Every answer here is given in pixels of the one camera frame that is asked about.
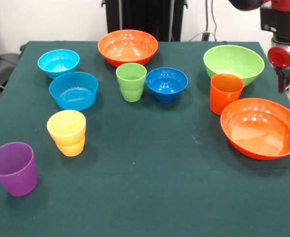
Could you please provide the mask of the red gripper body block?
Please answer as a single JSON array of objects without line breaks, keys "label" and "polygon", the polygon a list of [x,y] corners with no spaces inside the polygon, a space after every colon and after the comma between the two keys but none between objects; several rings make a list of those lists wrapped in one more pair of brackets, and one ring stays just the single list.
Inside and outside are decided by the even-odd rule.
[{"label": "red gripper body block", "polygon": [[268,59],[275,67],[288,68],[290,67],[290,52],[283,47],[272,47],[268,51]]}]

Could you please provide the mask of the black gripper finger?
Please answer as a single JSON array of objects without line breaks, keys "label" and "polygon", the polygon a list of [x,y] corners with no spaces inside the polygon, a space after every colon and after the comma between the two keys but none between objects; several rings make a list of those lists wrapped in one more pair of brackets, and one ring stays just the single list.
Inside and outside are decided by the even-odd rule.
[{"label": "black gripper finger", "polygon": [[284,70],[281,67],[277,67],[278,75],[278,92],[284,93],[285,91],[285,79],[284,79]]}]

